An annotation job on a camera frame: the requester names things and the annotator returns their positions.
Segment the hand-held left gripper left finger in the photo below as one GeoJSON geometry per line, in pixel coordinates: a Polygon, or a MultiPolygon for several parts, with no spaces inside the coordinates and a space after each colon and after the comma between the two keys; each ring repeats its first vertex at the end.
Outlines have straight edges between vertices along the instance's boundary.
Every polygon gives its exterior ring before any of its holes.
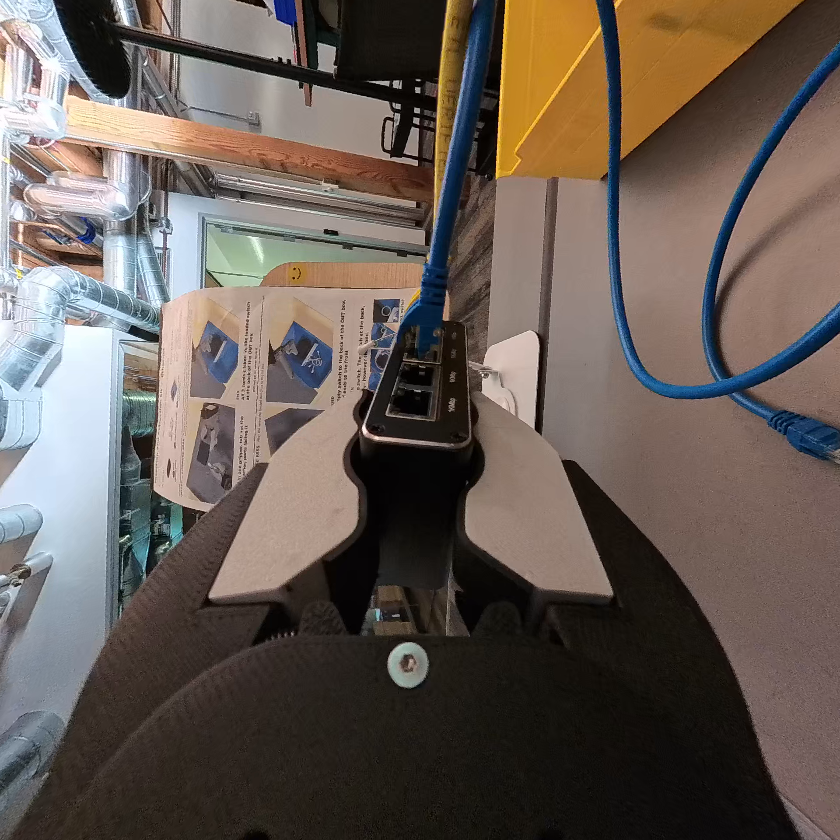
{"type": "Polygon", "coordinates": [[[361,534],[350,452],[368,392],[303,425],[271,457],[208,593],[212,604],[331,600],[325,564],[361,534]]]}

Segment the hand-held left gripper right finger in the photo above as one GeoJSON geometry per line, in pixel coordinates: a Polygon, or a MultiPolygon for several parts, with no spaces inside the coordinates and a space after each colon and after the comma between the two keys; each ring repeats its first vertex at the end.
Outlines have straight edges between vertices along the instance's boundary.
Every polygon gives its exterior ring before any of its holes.
{"type": "Polygon", "coordinates": [[[484,466],[466,493],[467,540],[546,601],[608,603],[613,588],[558,453],[489,397],[474,404],[484,466]]]}

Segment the black ethernet splitter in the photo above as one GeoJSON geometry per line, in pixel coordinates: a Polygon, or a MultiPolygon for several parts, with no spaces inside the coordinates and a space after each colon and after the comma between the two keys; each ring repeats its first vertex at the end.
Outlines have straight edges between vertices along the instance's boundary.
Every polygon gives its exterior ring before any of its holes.
{"type": "Polygon", "coordinates": [[[445,320],[426,358],[413,329],[395,341],[360,431],[378,546],[378,585],[448,582],[456,513],[474,448],[466,326],[445,320]]]}

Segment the yellow plastic bin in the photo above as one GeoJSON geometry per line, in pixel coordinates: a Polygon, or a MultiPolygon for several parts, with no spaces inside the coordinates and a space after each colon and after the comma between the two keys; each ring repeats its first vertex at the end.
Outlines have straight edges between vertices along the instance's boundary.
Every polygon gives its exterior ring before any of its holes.
{"type": "MultiPolygon", "coordinates": [[[[615,1],[623,155],[799,6],[799,1],[615,1]]],[[[594,2],[506,2],[496,177],[599,180],[606,73],[594,2]]]]}

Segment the white stand base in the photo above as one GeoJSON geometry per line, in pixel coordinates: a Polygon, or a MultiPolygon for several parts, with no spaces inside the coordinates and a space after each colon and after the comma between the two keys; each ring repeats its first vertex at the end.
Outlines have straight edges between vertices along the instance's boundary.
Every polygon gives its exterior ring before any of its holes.
{"type": "Polygon", "coordinates": [[[480,372],[482,394],[526,425],[537,425],[540,339],[536,332],[520,332],[492,344],[480,372]]]}

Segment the printed instruction sheet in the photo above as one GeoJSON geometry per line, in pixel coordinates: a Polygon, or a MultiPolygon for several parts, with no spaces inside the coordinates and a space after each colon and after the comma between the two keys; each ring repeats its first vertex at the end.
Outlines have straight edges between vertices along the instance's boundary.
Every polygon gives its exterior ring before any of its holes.
{"type": "Polygon", "coordinates": [[[198,511],[336,402],[374,391],[407,288],[230,287],[163,305],[154,491],[198,511]]]}

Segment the wooden display board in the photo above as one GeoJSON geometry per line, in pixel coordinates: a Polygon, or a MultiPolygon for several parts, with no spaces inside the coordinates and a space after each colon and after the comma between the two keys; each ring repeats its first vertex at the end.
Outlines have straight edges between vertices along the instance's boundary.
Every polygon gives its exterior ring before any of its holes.
{"type": "Polygon", "coordinates": [[[304,261],[294,260],[270,269],[259,284],[260,289],[317,288],[332,290],[374,291],[380,298],[386,292],[403,301],[403,306],[418,295],[426,262],[371,262],[371,261],[304,261]],[[306,284],[292,287],[287,284],[288,263],[303,263],[306,267],[306,284]]]}

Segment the silver ceiling ductwork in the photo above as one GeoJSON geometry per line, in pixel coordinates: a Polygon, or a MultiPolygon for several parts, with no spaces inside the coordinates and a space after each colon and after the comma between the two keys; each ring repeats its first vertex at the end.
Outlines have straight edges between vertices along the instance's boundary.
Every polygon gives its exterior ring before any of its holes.
{"type": "MultiPolygon", "coordinates": [[[[121,24],[139,23],[135,2],[110,2],[121,24]]],[[[170,300],[148,229],[151,181],[140,160],[109,152],[104,176],[52,173],[25,184],[24,209],[35,220],[77,217],[87,232],[104,226],[103,270],[107,282],[68,266],[39,266],[20,275],[11,259],[12,184],[17,173],[12,147],[63,140],[68,130],[71,81],[90,100],[132,106],[144,78],[144,58],[130,52],[129,88],[105,95],[71,54],[54,2],[2,2],[2,297],[11,297],[12,328],[1,349],[1,448],[27,448],[41,430],[42,374],[62,351],[68,316],[99,316],[120,328],[157,332],[161,308],[170,300]]]]}

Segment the black pole stand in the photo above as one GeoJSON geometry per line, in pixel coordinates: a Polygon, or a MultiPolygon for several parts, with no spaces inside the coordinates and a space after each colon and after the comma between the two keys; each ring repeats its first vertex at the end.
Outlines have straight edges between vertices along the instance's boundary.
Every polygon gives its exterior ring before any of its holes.
{"type": "Polygon", "coordinates": [[[93,82],[111,98],[120,98],[128,92],[130,69],[125,47],[139,46],[424,111],[436,108],[435,98],[416,91],[367,81],[337,80],[325,71],[288,61],[243,54],[121,24],[110,2],[56,1],[54,5],[70,42],[71,54],[82,69],[92,71],[93,82]]]}

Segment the spiral duct behind glass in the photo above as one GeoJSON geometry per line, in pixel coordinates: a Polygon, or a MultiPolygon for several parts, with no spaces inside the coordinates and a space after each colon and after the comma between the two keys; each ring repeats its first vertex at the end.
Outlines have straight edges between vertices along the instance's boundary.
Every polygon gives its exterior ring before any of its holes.
{"type": "Polygon", "coordinates": [[[141,460],[154,452],[157,394],[126,389],[122,393],[122,425],[128,428],[135,451],[141,460]]]}

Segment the silver spiral duct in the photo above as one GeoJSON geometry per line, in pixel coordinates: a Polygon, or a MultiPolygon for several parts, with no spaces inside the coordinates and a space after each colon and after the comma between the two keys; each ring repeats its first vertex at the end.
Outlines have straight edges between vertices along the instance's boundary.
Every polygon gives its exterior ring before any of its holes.
{"type": "Polygon", "coordinates": [[[5,731],[1,738],[2,807],[30,781],[47,772],[65,728],[65,722],[54,712],[33,710],[5,731]]]}

